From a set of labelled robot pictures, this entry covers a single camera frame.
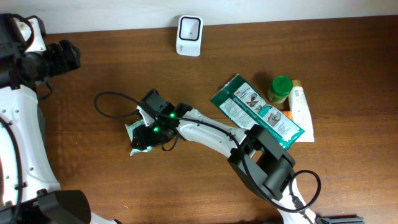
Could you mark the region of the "green lid spice jar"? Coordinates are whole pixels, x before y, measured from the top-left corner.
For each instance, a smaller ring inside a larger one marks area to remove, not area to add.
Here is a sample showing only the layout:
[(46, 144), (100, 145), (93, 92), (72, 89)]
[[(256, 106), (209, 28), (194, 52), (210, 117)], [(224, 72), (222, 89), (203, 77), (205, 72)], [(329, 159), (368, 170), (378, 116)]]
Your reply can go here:
[(268, 90), (267, 97), (272, 103), (283, 103), (293, 89), (293, 81), (287, 76), (275, 77)]

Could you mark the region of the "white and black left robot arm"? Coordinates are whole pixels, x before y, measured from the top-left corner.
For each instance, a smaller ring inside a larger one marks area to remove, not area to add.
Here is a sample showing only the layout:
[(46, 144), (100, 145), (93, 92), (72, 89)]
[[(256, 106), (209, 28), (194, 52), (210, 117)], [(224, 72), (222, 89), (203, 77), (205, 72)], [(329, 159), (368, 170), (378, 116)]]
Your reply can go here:
[(80, 190), (62, 190), (44, 147), (37, 86), (80, 67), (69, 40), (45, 44), (37, 16), (1, 15), (1, 222), (105, 223)]

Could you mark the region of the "orange snack packet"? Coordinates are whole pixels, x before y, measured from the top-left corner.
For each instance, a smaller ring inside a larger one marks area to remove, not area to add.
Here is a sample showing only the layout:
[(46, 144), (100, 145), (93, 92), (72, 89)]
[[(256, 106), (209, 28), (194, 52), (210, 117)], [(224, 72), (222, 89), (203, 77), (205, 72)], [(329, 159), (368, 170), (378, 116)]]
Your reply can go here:
[(287, 118), (293, 121), (293, 115), (291, 111), (283, 111), (282, 112)]

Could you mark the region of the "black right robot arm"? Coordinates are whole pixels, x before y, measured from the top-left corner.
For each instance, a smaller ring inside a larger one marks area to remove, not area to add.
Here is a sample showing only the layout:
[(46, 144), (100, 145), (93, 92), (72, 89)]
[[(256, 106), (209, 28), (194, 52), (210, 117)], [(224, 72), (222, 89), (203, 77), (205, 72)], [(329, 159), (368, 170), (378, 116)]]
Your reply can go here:
[(259, 198), (275, 207), (283, 223), (364, 223), (362, 217), (321, 217), (311, 211), (321, 191), (317, 181), (309, 202), (302, 198), (294, 171), (293, 157), (262, 126), (234, 128), (202, 115), (189, 105), (177, 106), (151, 90), (137, 101), (141, 124), (132, 132), (131, 146), (138, 151), (163, 145), (171, 140), (197, 142), (226, 156), (243, 184)]

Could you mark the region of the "white tube with gold cap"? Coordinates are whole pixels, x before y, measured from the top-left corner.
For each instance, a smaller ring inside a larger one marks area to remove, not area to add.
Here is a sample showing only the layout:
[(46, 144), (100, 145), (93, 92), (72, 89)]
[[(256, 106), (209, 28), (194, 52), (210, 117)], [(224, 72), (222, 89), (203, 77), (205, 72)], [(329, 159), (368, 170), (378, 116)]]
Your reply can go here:
[(297, 142), (315, 142), (312, 117), (305, 97), (302, 82), (293, 80), (293, 88), (288, 96), (290, 112), (293, 122), (300, 126), (304, 133), (297, 139)]

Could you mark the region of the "pale green wipes packet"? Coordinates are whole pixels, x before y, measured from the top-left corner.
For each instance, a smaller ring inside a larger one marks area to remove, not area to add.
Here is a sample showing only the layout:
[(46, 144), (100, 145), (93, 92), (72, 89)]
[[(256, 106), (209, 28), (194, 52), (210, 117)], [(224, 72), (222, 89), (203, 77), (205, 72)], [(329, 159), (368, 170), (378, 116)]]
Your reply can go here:
[(127, 130), (127, 134), (131, 140), (131, 147), (132, 150), (130, 152), (130, 156), (132, 157), (134, 154), (139, 153), (139, 152), (149, 152), (152, 150), (152, 146), (143, 146), (143, 149), (141, 149), (140, 143), (142, 142), (142, 140), (139, 140), (139, 128), (145, 128), (145, 122), (144, 120), (139, 120), (136, 121), (133, 124), (130, 125), (125, 125), (126, 130)]

